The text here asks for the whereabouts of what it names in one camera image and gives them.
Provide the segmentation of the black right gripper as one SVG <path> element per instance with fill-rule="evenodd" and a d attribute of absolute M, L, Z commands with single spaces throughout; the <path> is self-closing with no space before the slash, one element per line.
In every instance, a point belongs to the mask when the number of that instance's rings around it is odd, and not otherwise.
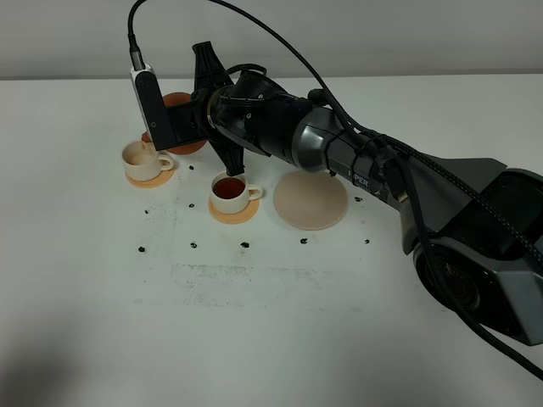
<path fill-rule="evenodd" d="M 259 112 L 272 95 L 265 71 L 241 71 L 234 80 L 211 42 L 194 44 L 193 98 L 199 101 L 199 129 L 224 164 L 228 176 L 244 173 L 244 152 L 269 157 L 258 136 Z"/>

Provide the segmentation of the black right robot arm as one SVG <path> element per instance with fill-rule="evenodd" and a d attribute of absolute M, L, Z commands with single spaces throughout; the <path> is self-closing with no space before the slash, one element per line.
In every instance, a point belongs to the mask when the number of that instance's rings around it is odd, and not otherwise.
<path fill-rule="evenodd" d="M 495 159 L 441 159 L 383 135 L 347 132 L 322 91 L 288 94 L 255 64 L 233 81 L 212 45 L 193 47 L 198 128 L 230 175 L 251 151 L 342 176 L 400 214 L 402 247 L 440 302 L 449 290 L 478 323 L 542 341 L 542 179 Z"/>

